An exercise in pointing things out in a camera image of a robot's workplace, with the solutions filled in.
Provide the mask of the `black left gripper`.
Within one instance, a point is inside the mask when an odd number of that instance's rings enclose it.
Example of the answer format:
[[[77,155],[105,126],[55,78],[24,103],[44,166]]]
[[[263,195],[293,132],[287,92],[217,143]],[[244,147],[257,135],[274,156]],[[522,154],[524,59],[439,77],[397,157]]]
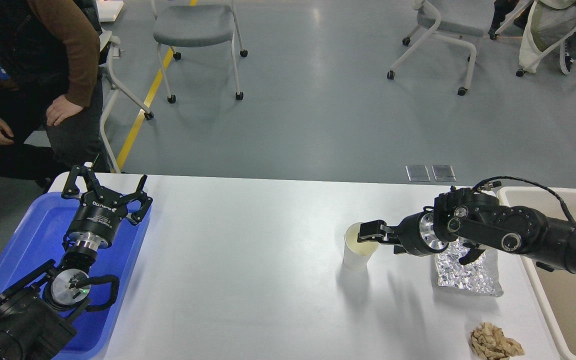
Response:
[[[86,185],[86,192],[82,193],[76,184],[82,178]],[[86,165],[72,167],[64,188],[61,192],[63,199],[79,199],[80,205],[71,221],[66,238],[70,243],[88,241],[94,243],[95,249],[110,248],[114,243],[123,218],[136,226],[146,216],[153,198],[144,190],[147,175],[140,178],[134,192],[123,195],[107,187],[102,187],[92,168]],[[128,212],[128,204],[137,201],[140,207]]]

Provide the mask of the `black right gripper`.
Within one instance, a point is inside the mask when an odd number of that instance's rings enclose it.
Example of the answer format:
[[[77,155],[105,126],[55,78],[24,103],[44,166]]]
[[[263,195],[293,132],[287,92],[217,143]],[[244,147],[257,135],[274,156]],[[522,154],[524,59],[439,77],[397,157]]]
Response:
[[[415,256],[436,255],[445,251],[450,242],[439,239],[434,231],[434,213],[420,212],[404,218],[395,230],[382,219],[359,224],[358,243],[375,242],[393,245],[393,253]]]

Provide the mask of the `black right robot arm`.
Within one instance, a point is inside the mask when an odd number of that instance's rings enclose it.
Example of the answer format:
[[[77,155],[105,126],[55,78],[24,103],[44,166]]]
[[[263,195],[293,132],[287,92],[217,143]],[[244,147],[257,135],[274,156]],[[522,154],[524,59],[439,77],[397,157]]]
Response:
[[[396,226],[382,219],[363,222],[357,241],[392,245],[398,255],[436,255],[450,243],[464,240],[467,254],[461,265],[475,262],[487,249],[533,259],[546,271],[576,274],[576,221],[563,199],[566,219],[549,218],[526,206],[501,205],[488,191],[499,187],[501,177],[481,180],[473,187],[451,187],[432,206],[403,218]]]

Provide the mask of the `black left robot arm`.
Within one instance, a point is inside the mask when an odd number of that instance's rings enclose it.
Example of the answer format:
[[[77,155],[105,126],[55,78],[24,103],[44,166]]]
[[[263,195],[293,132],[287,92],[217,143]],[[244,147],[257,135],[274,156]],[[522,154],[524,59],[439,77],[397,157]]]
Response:
[[[32,203],[0,256],[0,360],[87,360],[108,340],[149,223],[132,193],[74,166]]]

